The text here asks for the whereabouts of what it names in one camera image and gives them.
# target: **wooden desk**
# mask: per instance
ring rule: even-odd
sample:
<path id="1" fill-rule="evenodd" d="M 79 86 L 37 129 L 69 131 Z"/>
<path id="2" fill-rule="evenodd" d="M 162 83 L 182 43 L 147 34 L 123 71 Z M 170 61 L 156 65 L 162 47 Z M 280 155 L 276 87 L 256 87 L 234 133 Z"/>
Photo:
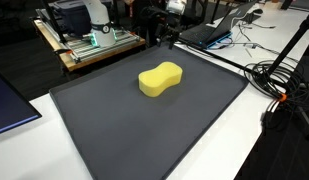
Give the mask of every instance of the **wooden desk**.
<path id="1" fill-rule="evenodd" d="M 61 46 L 60 42 L 58 42 L 54 36 L 51 34 L 50 31 L 48 31 L 48 29 L 42 24 L 42 22 L 40 20 L 34 20 L 34 26 L 35 28 L 42 34 L 42 36 L 46 39 L 46 41 L 51 45 L 51 47 L 53 48 L 53 50 L 57 50 L 57 49 L 63 49 L 63 47 Z M 59 59 L 61 60 L 62 64 L 64 65 L 64 67 L 69 71 L 74 71 L 76 69 L 88 66 L 90 64 L 93 64 L 95 62 L 104 60 L 106 58 L 112 57 L 114 55 L 120 54 L 122 52 L 137 48 L 137 47 L 142 47 L 145 45 L 145 40 L 140 38 L 140 41 L 135 41 L 135 43 L 133 44 L 127 44 L 124 45 L 122 47 L 118 47 L 115 49 L 110 50 L 109 52 L 103 54 L 102 56 L 97 56 L 93 59 L 90 59 L 88 61 L 82 61 L 80 63 L 75 63 L 75 61 L 73 60 L 73 58 L 68 55 L 68 54 L 60 54 L 59 55 Z"/>

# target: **desk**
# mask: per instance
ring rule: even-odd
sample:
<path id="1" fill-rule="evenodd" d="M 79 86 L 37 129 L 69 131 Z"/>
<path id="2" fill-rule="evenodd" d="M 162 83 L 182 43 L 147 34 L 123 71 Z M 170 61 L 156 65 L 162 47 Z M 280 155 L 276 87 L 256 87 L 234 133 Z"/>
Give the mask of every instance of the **desk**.
<path id="1" fill-rule="evenodd" d="M 57 49 L 63 49 L 63 47 L 61 46 L 61 44 L 54 38 L 54 36 L 51 34 L 50 31 L 48 31 L 48 29 L 42 24 L 42 22 L 40 20 L 35 20 L 34 21 L 34 26 L 35 28 L 43 35 L 43 37 L 46 39 L 46 41 L 51 45 L 53 50 L 57 50 Z M 106 58 L 112 57 L 114 55 L 123 53 L 125 51 L 137 48 L 137 47 L 142 47 L 145 45 L 145 40 L 140 38 L 140 41 L 135 41 L 134 43 L 130 43 L 124 46 L 120 46 L 118 48 L 114 48 L 104 54 L 102 54 L 101 56 L 97 56 L 94 57 L 90 60 L 87 61 L 82 61 L 79 63 L 75 63 L 75 61 L 73 60 L 73 58 L 67 54 L 60 54 L 60 60 L 62 62 L 62 64 L 64 65 L 64 67 L 68 70 L 68 71 L 74 71 L 76 69 L 80 69 L 82 67 L 88 66 L 90 64 L 96 63 L 98 61 L 104 60 Z"/>
<path id="2" fill-rule="evenodd" d="M 278 26 L 278 29 L 284 30 L 287 27 L 297 29 L 296 27 L 301 20 L 307 16 L 306 12 L 294 10 L 287 10 L 286 12 L 269 11 L 271 11 L 271 14 L 264 16 L 264 19 L 261 18 L 255 23 L 261 24 L 262 21 L 265 23 L 265 20 L 276 19 L 275 25 Z M 292 16 L 295 16 L 299 21 L 290 21 L 285 24 L 286 17 Z M 254 28 L 254 30 L 263 33 L 269 31 L 257 28 Z M 285 36 L 284 34 L 280 35 L 281 33 L 276 30 L 271 31 L 268 41 L 265 38 L 259 38 L 259 43 L 265 47 L 280 50 L 295 32 L 291 29 L 290 33 Z M 251 32 L 250 38 L 254 40 L 258 33 Z M 276 36 L 281 38 L 285 36 L 286 38 L 271 46 L 272 39 Z M 309 39 L 307 41 L 304 38 L 302 39 L 303 43 L 298 44 L 297 50 L 293 51 L 294 58 L 299 59 L 308 46 Z M 241 53 L 246 53 L 242 46 L 237 45 L 235 48 Z M 248 56 L 235 52 L 234 48 L 223 49 L 218 53 L 235 61 L 240 60 L 239 63 L 241 64 L 247 64 L 253 60 L 251 58 L 241 59 Z M 218 60 L 204 58 L 234 72 L 241 73 L 238 69 L 230 65 L 227 66 Z M 261 115 L 271 101 L 270 98 L 263 96 L 251 85 L 248 85 L 203 135 L 168 179 L 232 180 L 262 132 Z M 0 135 L 0 179 L 91 179 L 50 96 L 44 95 L 31 101 L 31 103 L 43 115 L 43 118 Z"/>

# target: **gray work surface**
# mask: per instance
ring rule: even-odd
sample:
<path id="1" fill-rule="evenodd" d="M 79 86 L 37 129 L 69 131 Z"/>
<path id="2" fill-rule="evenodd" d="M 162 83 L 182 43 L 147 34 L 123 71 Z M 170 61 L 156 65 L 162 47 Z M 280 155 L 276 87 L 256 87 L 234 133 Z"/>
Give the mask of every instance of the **gray work surface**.
<path id="1" fill-rule="evenodd" d="M 164 61 L 183 69 L 181 83 L 145 96 L 138 74 Z M 152 47 L 50 94 L 94 179 L 158 180 L 246 85 L 244 77 L 177 47 Z"/>

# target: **yellow sponge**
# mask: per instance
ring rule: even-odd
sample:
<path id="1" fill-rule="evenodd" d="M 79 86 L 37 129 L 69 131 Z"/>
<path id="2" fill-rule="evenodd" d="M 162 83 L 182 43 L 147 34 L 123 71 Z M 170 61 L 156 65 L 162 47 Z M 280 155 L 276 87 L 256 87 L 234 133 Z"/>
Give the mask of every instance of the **yellow sponge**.
<path id="1" fill-rule="evenodd" d="M 149 97 L 159 96 L 165 89 L 179 84 L 182 68 L 172 62 L 163 62 L 154 69 L 138 75 L 140 90 Z"/>

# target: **white table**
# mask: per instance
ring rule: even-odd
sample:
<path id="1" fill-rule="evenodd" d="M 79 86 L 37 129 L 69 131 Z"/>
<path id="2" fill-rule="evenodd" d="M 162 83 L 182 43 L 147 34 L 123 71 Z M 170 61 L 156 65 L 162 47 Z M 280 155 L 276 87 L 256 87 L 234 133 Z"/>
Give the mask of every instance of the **white table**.
<path id="1" fill-rule="evenodd" d="M 263 17 L 255 23 L 276 25 L 277 28 L 254 27 L 246 34 L 254 42 L 280 51 L 306 16 L 306 12 L 295 10 L 264 10 Z M 234 28 L 233 32 L 235 36 L 238 30 Z M 308 44 L 309 32 L 290 56 L 300 59 Z M 257 61 L 240 45 L 213 52 L 242 65 Z M 204 58 L 241 73 L 221 61 Z M 248 85 L 168 179 L 233 179 L 262 131 L 261 115 L 271 101 Z M 0 180 L 92 179 L 50 96 L 44 95 L 31 103 L 43 117 L 0 135 Z"/>

